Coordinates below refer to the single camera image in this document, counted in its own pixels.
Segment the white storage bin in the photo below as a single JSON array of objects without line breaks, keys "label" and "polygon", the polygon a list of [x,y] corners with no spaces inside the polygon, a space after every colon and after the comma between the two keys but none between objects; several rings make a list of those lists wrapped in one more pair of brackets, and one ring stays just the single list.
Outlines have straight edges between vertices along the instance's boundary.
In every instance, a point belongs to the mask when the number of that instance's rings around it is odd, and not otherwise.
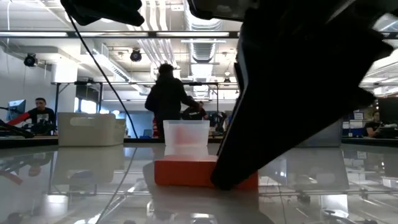
[{"label": "white storage bin", "polygon": [[163,121],[166,146],[207,146],[209,121]]},{"label": "white storage bin", "polygon": [[59,146],[115,146],[122,144],[125,119],[114,114],[58,113]]}]

